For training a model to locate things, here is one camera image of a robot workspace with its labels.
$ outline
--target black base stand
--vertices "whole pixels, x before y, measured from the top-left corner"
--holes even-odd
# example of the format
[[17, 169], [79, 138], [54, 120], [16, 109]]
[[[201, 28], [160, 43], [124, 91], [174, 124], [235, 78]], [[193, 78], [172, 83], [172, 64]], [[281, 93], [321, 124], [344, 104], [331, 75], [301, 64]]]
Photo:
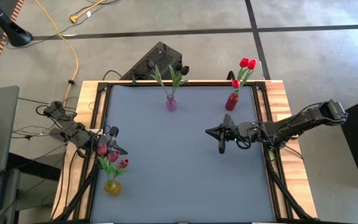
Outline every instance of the black base stand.
[[34, 175], [48, 180], [59, 181], [60, 169], [31, 159], [9, 153], [6, 170], [18, 169], [25, 174]]
[[32, 40], [32, 35], [12, 22], [0, 8], [0, 27], [7, 35], [9, 43], [14, 47], [22, 47]]

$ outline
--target yellow cable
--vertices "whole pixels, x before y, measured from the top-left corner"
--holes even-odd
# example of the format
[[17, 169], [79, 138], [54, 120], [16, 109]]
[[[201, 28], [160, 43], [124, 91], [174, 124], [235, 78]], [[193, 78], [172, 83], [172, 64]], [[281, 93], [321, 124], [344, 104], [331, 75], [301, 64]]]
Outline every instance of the yellow cable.
[[71, 21], [72, 23], [75, 23], [75, 22], [77, 21], [77, 19], [78, 19], [80, 16], [82, 16], [86, 11], [92, 9], [93, 7], [95, 7], [95, 6], [97, 6], [98, 4], [102, 3], [103, 1], [104, 1], [104, 0], [100, 0], [100, 1], [96, 2], [95, 4], [93, 4], [92, 6], [87, 7], [86, 9], [82, 10], [82, 12], [80, 12], [79, 14], [70, 16], [70, 21]]
[[[73, 77], [71, 78], [71, 80], [74, 80], [75, 77], [77, 76], [77, 73], [78, 73], [78, 57], [77, 57], [77, 53], [75, 52], [73, 46], [69, 43], [69, 41], [67, 41], [62, 35], [61, 33], [59, 32], [59, 29], [58, 27], [56, 26], [55, 22], [53, 21], [53, 19], [49, 16], [49, 14], [46, 12], [46, 10], [44, 9], [44, 7], [42, 7], [42, 5], [38, 2], [38, 0], [35, 0], [35, 3], [37, 3], [37, 5], [41, 8], [41, 10], [45, 13], [45, 15], [48, 17], [49, 21], [53, 24], [53, 26], [55, 27], [55, 30], [58, 34], [58, 36], [64, 40], [68, 46], [70, 46], [71, 50], [73, 51], [73, 54], [74, 54], [74, 57], [75, 57], [75, 72], [74, 72], [74, 75]], [[67, 98], [68, 98], [68, 92], [70, 91], [70, 88], [71, 88], [71, 83], [68, 84], [68, 88], [67, 88], [67, 91], [66, 91], [66, 97], [65, 97], [65, 103], [64, 103], [64, 106], [66, 106], [66, 103], [67, 103]]]

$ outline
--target wooden table frame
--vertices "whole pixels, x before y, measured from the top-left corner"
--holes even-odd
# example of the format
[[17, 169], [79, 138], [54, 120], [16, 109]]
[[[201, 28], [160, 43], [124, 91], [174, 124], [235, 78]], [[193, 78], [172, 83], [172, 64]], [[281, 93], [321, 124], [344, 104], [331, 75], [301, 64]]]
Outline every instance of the wooden table frame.
[[[103, 122], [103, 111], [107, 107], [105, 101], [106, 90], [108, 90], [107, 85], [112, 83], [114, 85], [131, 85], [132, 81], [130, 80], [120, 80], [120, 81], [85, 81], [81, 87], [81, 93], [77, 105], [77, 117], [75, 120], [77, 122], [83, 123], [86, 128], [99, 129]], [[141, 85], [154, 85], [156, 81], [151, 80], [142, 80], [137, 81]], [[228, 80], [190, 80], [189, 85], [195, 85], [197, 83], [207, 83], [209, 85], [230, 85]], [[248, 83], [253, 87], [253, 94], [258, 99], [255, 101], [257, 114], [261, 121], [278, 121], [280, 119], [287, 118], [291, 116], [291, 112], [288, 105], [287, 96], [285, 94], [285, 89], [282, 81], [250, 81]], [[93, 107], [97, 108], [97, 113], [94, 113]], [[288, 146], [295, 149], [300, 153], [298, 141], [291, 140], [287, 143]], [[74, 156], [75, 147], [72, 144], [68, 145], [67, 155], [65, 159], [65, 169], [64, 169], [64, 181], [63, 187], [60, 189], [59, 182], [58, 190], [56, 193], [55, 203], [53, 205], [53, 210], [57, 206], [57, 211], [53, 218], [59, 216], [63, 211], [67, 200], [70, 201], [74, 194], [76, 194], [79, 184], [83, 180], [85, 173], [89, 173], [91, 166], [93, 165], [94, 155], [89, 161], [84, 161], [84, 159], [79, 156]], [[294, 153], [287, 150], [281, 150], [277, 152], [276, 155], [281, 159], [277, 159], [273, 166], [279, 176], [285, 179], [287, 188], [294, 196], [296, 201], [303, 207], [303, 209], [312, 217], [316, 217], [316, 210], [314, 208], [313, 198], [311, 196], [310, 187], [308, 179], [306, 176], [305, 166], [303, 161]], [[70, 188], [68, 189], [68, 171], [71, 167], [71, 178], [70, 178]], [[272, 191], [272, 203], [275, 210], [276, 218], [291, 218], [292, 212], [289, 209], [287, 202], [284, 200], [281, 191], [270, 181]], [[58, 198], [62, 191], [62, 197], [60, 198], [59, 204]], [[90, 213], [87, 209], [87, 204], [90, 200], [90, 188], [86, 190], [84, 196], [81, 200], [81, 205], [76, 208], [76, 210], [71, 214], [70, 218], [75, 217], [75, 219], [88, 219]]]

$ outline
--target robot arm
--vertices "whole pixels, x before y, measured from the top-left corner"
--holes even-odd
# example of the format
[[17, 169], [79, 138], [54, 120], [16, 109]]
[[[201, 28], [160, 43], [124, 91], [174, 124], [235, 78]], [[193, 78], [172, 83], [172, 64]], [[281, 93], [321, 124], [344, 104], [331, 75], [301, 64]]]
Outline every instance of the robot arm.
[[294, 135], [321, 124], [334, 126], [343, 124], [347, 113], [339, 102], [333, 100], [307, 106], [298, 114], [277, 122], [243, 122], [235, 125], [226, 114], [218, 127], [205, 132], [219, 141], [219, 153], [225, 151], [225, 142], [235, 141], [239, 148], [248, 149], [253, 142], [267, 142], [281, 148]]
[[53, 101], [44, 109], [44, 116], [47, 116], [55, 123], [60, 125], [61, 136], [66, 140], [71, 141], [77, 148], [85, 149], [86, 151], [97, 150], [99, 144], [107, 144], [108, 149], [113, 148], [120, 152], [120, 154], [126, 155], [128, 152], [117, 145], [115, 137], [118, 135], [118, 128], [111, 127], [109, 135], [98, 134], [85, 129], [84, 124], [74, 121], [74, 117], [71, 114], [66, 114], [63, 109], [62, 102]]

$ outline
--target red vase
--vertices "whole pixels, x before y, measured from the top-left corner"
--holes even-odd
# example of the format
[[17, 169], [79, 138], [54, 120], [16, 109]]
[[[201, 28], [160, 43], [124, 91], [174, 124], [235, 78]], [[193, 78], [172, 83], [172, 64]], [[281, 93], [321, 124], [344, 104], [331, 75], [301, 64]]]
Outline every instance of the red vase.
[[226, 102], [226, 106], [225, 106], [226, 109], [228, 111], [234, 110], [238, 101], [239, 101], [239, 96], [236, 96], [234, 93], [231, 93], [229, 96], [229, 99], [227, 99], [227, 102]]

